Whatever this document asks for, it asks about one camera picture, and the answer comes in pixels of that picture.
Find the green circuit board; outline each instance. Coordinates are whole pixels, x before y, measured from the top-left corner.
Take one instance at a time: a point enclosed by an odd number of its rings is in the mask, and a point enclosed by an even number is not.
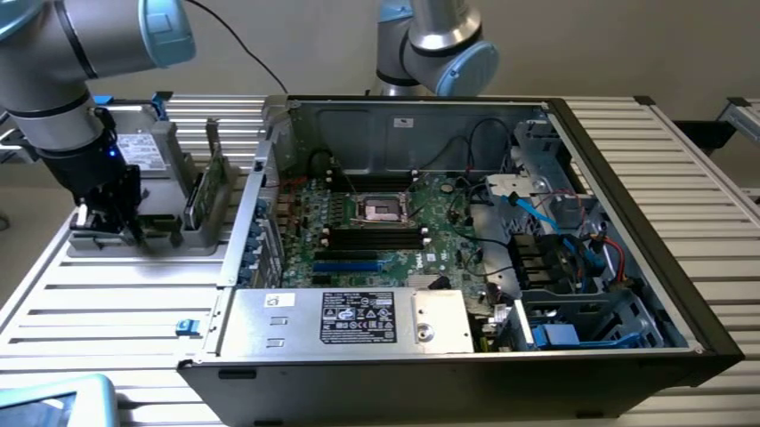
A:
[[[456,180],[444,174],[426,174],[402,193],[335,193],[326,184],[311,180],[286,186],[278,200],[278,225],[283,236],[285,266],[283,287],[322,287],[313,284],[314,275],[330,276],[329,287],[402,287],[419,286],[426,280],[446,276],[454,289],[461,289],[468,299],[476,299],[485,288],[484,279],[469,274],[457,251],[464,259],[477,250],[477,243],[461,238],[452,228],[446,211],[454,201],[454,210],[465,209],[465,198],[457,191],[442,191],[442,186],[456,185]],[[314,273],[315,252],[326,250],[319,242],[323,226],[341,229],[382,227],[385,224],[357,221],[358,201],[373,198],[401,199],[405,216],[402,228],[426,227],[430,243],[422,250],[378,251],[381,271]],[[472,227],[458,222],[457,229],[474,235]],[[470,269],[482,273],[481,265]]]

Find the blue cable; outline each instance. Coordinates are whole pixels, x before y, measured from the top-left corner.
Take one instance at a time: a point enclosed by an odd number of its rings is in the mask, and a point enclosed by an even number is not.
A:
[[[516,201],[516,204],[522,209],[525,209],[530,215],[533,215],[540,220],[548,222],[549,225],[552,226],[552,228],[554,229],[554,231],[560,232],[560,226],[557,225],[557,222],[552,218],[549,218],[546,215],[544,215],[541,212],[538,212],[536,210],[536,208],[530,205],[530,203],[528,203],[525,200],[518,198]]]

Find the light blue object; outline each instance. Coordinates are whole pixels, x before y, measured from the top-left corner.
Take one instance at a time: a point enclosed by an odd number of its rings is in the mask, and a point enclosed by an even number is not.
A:
[[[505,201],[509,201],[506,196],[501,197]],[[528,203],[525,200],[522,200],[521,198],[518,198],[517,202],[516,202],[517,206],[520,206],[522,209],[525,209],[528,211],[528,213],[530,215],[533,215],[537,219],[545,221],[549,223],[549,225],[552,226],[552,228],[554,229],[554,231],[560,232],[560,226],[557,225],[557,222],[549,218],[546,215],[544,215],[541,212],[538,212],[536,210],[536,208],[530,205],[530,203]]]
[[[0,41],[37,16],[43,3],[43,0],[0,0]]]
[[[4,410],[15,407],[19,411],[25,404],[35,404],[43,400],[64,398],[74,395],[70,422],[67,427],[119,427],[119,413],[116,410],[116,394],[111,380],[100,375],[87,375],[74,380],[0,391],[0,420],[4,420]],[[19,423],[5,423],[15,427],[25,426]]]
[[[108,105],[114,102],[111,95],[92,95],[92,100],[98,105]]]
[[[476,96],[486,88],[498,68],[498,50],[481,40],[449,64],[438,80],[436,95]]]
[[[533,341],[538,348],[574,347],[581,344],[573,325],[541,325],[533,328]]]
[[[140,0],[140,31],[151,60],[167,68],[195,57],[195,41],[180,0]]]
[[[179,320],[176,322],[175,334],[176,336],[196,336],[200,335],[198,328],[200,326],[200,321],[191,318]]]
[[[385,0],[379,5],[379,22],[403,20],[414,15],[409,0]]]
[[[613,341],[581,341],[574,326],[569,324],[538,325],[532,332],[536,346],[542,350],[631,349],[641,341],[637,332]]]

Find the aluminum profile table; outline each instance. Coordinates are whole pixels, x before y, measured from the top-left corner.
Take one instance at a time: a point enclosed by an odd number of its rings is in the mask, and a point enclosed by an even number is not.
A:
[[[757,206],[656,106],[633,98],[566,100],[747,361],[700,388],[663,391],[616,420],[510,425],[760,425]],[[167,109],[184,151],[208,159],[203,126],[219,117],[224,152],[245,172],[263,137],[262,104],[262,97],[175,96]],[[0,311],[0,388],[102,372],[116,385],[123,425],[219,426],[174,370],[203,337],[175,337],[175,323],[208,317],[228,235],[203,259],[71,259],[62,228]]]

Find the robotic arm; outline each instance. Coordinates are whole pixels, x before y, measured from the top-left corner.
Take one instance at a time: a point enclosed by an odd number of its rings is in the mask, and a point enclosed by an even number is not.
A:
[[[378,43],[378,94],[477,95],[498,66],[464,0],[386,0]],[[182,0],[0,0],[0,106],[80,207],[75,230],[143,240],[140,170],[87,80],[194,56]]]
[[[76,227],[142,238],[140,171],[86,81],[194,56],[180,0],[0,0],[0,105],[74,196]]]
[[[480,12],[465,0],[385,0],[378,24],[379,95],[476,96],[498,67]]]

